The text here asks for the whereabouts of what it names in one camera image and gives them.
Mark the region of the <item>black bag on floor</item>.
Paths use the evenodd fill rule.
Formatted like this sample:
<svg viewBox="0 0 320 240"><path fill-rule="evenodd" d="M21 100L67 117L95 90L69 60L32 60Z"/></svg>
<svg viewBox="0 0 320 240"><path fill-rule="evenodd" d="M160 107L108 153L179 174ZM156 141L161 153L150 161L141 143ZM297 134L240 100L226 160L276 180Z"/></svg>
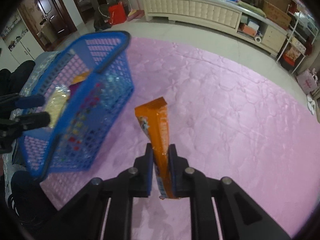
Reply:
<svg viewBox="0 0 320 240"><path fill-rule="evenodd" d="M94 13L94 29L96 32L110 29L112 24L109 22L111 19L110 13L108 11L108 4L99 5Z"/></svg>

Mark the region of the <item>white metal shelf rack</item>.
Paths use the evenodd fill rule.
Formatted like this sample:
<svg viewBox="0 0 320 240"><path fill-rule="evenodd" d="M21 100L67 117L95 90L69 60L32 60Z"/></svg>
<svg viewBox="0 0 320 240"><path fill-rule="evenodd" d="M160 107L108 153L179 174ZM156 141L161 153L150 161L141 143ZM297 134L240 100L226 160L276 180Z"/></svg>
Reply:
<svg viewBox="0 0 320 240"><path fill-rule="evenodd" d="M319 35L319 24L302 0L290 0L286 13L291 21L276 62L290 74L295 74L312 53L313 44Z"/></svg>

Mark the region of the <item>yellow snack packet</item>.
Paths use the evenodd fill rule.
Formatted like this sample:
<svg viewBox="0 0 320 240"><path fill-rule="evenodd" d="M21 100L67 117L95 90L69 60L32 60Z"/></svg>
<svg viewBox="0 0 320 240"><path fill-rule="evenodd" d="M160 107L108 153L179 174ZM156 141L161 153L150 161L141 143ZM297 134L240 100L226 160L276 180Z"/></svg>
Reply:
<svg viewBox="0 0 320 240"><path fill-rule="evenodd" d="M84 73L81 73L81 74L75 76L74 79L73 79L73 81L72 81L72 83L71 83L71 85L74 85L74 84L83 82L84 80L87 79L87 77L89 76L90 73L91 73L91 72L88 71L88 72L84 72Z"/></svg>

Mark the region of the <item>brown wooden door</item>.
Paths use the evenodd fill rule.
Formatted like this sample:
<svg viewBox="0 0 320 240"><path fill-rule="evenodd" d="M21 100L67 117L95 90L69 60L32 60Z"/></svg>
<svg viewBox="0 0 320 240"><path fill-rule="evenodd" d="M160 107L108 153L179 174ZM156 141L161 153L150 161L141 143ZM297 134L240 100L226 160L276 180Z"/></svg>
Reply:
<svg viewBox="0 0 320 240"><path fill-rule="evenodd" d="M62 0L22 0L18 12L44 51L54 50L77 31Z"/></svg>

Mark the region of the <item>pink quilted table cover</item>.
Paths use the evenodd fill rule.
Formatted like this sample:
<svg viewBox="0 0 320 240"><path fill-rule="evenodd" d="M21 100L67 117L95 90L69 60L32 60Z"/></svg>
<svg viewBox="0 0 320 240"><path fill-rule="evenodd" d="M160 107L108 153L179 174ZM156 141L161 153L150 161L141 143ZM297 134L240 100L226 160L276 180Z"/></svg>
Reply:
<svg viewBox="0 0 320 240"><path fill-rule="evenodd" d="M231 177L290 236L319 201L319 123L272 81L185 44L134 37L127 58L135 91L86 172L41 184L63 207L91 178L109 179L144 154L135 108L163 97L170 142L211 178Z"/></svg>

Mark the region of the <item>red bag on floor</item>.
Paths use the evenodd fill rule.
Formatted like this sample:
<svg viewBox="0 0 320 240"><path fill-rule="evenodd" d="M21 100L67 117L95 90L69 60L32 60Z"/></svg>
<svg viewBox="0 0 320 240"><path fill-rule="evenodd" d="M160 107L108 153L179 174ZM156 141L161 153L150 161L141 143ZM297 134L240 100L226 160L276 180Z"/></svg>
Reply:
<svg viewBox="0 0 320 240"><path fill-rule="evenodd" d="M108 22L111 25L124 23L127 19L123 2L118 2L117 4L108 7L108 12L110 14L110 19Z"/></svg>

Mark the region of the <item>orange snack bar packet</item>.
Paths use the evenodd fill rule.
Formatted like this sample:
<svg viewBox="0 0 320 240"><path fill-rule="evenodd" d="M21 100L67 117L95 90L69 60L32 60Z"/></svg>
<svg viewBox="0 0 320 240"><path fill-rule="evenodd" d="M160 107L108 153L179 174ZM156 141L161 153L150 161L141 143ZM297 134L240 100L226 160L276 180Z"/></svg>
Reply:
<svg viewBox="0 0 320 240"><path fill-rule="evenodd" d="M155 164L155 174L162 199L176 199L172 189L169 162L169 123L168 106L163 97L135 108L135 116L148 137Z"/></svg>

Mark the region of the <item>cream TV cabinet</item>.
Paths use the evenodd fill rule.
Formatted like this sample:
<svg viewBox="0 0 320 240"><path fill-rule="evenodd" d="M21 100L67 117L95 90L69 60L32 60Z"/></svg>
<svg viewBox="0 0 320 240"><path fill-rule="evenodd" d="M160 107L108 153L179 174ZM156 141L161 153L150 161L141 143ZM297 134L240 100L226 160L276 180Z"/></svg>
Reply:
<svg viewBox="0 0 320 240"><path fill-rule="evenodd" d="M146 20L166 17L217 30L247 41L277 56L286 40L285 29L267 17L228 0L143 0Z"/></svg>

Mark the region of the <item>clear cracker pack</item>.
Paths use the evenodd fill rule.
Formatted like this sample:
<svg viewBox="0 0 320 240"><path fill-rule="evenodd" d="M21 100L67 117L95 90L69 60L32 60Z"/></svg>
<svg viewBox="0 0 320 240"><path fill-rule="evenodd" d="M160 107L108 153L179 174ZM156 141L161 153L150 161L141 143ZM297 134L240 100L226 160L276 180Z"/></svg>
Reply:
<svg viewBox="0 0 320 240"><path fill-rule="evenodd" d="M44 111L50 115L49 128L53 129L55 127L68 104L70 95L71 91L67 86L59 85L55 87L44 107Z"/></svg>

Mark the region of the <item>blue plastic basket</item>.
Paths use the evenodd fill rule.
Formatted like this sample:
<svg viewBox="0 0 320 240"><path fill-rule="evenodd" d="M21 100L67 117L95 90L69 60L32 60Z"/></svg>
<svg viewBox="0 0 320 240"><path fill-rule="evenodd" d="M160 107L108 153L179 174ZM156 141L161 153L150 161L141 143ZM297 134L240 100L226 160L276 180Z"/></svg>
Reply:
<svg viewBox="0 0 320 240"><path fill-rule="evenodd" d="M40 77L32 94L49 98L56 86L69 87L75 76L90 71L53 129L34 129L18 139L29 174L38 181L48 174L88 170L134 85L126 51L127 31L80 36L66 47Z"/></svg>

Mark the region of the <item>cardboard box on cabinet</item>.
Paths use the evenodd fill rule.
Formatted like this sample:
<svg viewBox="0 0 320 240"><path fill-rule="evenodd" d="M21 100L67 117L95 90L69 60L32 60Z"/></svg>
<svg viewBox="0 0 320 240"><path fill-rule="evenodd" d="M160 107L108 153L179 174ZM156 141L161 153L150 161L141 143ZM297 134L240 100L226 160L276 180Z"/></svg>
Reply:
<svg viewBox="0 0 320 240"><path fill-rule="evenodd" d="M263 2L263 12L269 20L285 30L288 29L291 22L291 17L288 14L267 1Z"/></svg>

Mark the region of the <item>pink shopping bag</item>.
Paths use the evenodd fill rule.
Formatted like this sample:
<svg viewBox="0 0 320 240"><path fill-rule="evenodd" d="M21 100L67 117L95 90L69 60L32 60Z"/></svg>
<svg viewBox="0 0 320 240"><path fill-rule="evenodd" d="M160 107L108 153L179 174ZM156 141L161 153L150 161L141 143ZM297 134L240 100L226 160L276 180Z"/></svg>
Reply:
<svg viewBox="0 0 320 240"><path fill-rule="evenodd" d="M318 83L316 80L316 75L314 75L309 69L301 72L296 80L301 87L304 94L310 94L318 87Z"/></svg>

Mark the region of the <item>white slippers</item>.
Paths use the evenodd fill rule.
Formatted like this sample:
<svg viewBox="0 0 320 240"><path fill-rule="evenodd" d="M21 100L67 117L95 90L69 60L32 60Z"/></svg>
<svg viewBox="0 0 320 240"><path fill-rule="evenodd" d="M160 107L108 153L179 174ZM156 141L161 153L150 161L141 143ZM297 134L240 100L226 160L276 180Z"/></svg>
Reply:
<svg viewBox="0 0 320 240"><path fill-rule="evenodd" d="M310 113L312 115L314 115L316 113L316 102L315 102L315 100L313 100L311 94L308 94L306 96L306 99L307 99L308 110L310 111Z"/></svg>

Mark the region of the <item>green folded cloth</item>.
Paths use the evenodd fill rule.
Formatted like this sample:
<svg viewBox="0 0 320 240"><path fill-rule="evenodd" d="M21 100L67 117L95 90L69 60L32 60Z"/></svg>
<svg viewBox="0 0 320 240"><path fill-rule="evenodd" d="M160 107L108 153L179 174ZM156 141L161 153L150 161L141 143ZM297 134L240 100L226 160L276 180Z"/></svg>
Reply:
<svg viewBox="0 0 320 240"><path fill-rule="evenodd" d="M252 11L252 12L260 15L261 17L266 18L266 14L265 14L265 13L263 12L263 10L261 10L260 8L257 8L257 7L255 7L255 6L250 5L250 4L248 4L248 3L246 3L246 2L243 2L243 1L241 1L241 0L238 0L238 5L239 5L240 7L243 7L243 8L245 8L245 9L249 10L249 11Z"/></svg>

